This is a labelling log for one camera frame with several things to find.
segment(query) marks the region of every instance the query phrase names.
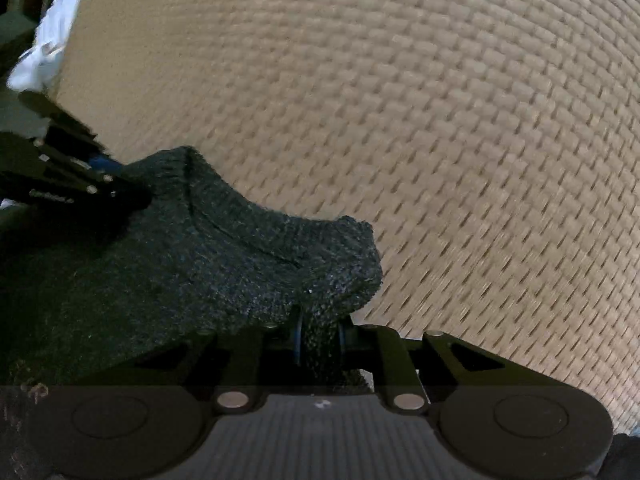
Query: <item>beige woven surface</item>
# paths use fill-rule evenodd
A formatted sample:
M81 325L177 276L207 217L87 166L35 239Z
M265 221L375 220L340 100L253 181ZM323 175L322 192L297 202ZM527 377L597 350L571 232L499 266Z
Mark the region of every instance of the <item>beige woven surface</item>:
M372 222L358 320L640 420L640 0L82 0L58 98L130 161Z

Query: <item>ribbed surface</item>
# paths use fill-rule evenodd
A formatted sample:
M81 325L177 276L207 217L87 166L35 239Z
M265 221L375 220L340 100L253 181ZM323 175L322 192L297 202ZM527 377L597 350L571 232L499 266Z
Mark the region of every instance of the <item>ribbed surface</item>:
M421 418L375 396L271 396L222 418L191 459L157 480L482 480L455 460Z
M58 97L123 160L374 225L359 319L640 418L640 0L82 0Z

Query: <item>knit fabric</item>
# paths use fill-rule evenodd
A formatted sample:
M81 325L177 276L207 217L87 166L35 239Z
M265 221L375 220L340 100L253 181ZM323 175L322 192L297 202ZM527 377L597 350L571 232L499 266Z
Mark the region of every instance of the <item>knit fabric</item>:
M193 330L282 322L294 305L316 379L331 380L324 334L382 280L370 225L261 208L192 148L125 171L154 198L116 232L34 208L2 230L4 383L66 383Z

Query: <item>metal pin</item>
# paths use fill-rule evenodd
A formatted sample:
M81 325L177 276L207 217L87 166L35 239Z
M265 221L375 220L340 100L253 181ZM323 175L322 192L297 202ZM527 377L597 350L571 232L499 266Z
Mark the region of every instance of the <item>metal pin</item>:
M81 168L85 168L87 171L91 170L91 166L89 166L84 160L79 160L75 157L69 157L69 160Z
M218 396L217 402L223 408L235 410L246 406L249 402L249 397L242 392L225 392Z
M416 394L400 394L394 397L394 404L401 410L420 410L424 406L424 399Z

